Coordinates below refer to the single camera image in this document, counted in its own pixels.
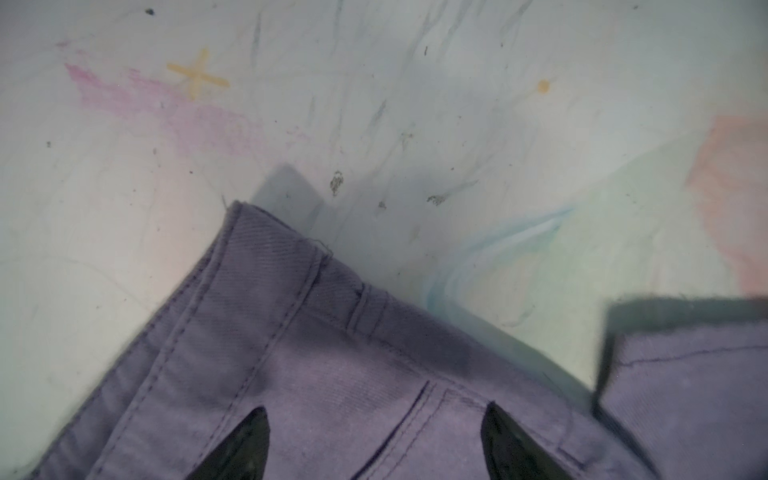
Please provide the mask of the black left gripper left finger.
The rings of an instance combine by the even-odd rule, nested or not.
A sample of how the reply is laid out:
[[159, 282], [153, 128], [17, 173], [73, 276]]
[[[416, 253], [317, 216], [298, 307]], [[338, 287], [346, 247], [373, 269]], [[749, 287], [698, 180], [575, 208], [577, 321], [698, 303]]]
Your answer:
[[270, 425], [266, 408], [252, 410], [187, 480], [261, 480], [267, 464]]

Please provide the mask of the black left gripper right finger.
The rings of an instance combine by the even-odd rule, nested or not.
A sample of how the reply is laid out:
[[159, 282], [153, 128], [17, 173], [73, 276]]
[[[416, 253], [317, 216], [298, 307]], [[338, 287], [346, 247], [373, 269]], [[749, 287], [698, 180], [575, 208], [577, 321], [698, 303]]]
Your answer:
[[487, 405], [480, 430], [485, 464], [493, 480], [567, 480], [572, 476], [498, 404]]

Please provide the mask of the purple trousers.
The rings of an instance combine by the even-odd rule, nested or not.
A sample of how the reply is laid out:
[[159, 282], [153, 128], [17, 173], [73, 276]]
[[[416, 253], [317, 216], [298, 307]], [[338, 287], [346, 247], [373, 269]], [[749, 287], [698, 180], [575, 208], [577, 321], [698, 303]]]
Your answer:
[[490, 479], [495, 402], [571, 479], [763, 479], [767, 324], [618, 338], [589, 412], [236, 202], [35, 479], [186, 479], [255, 408], [262, 479]]

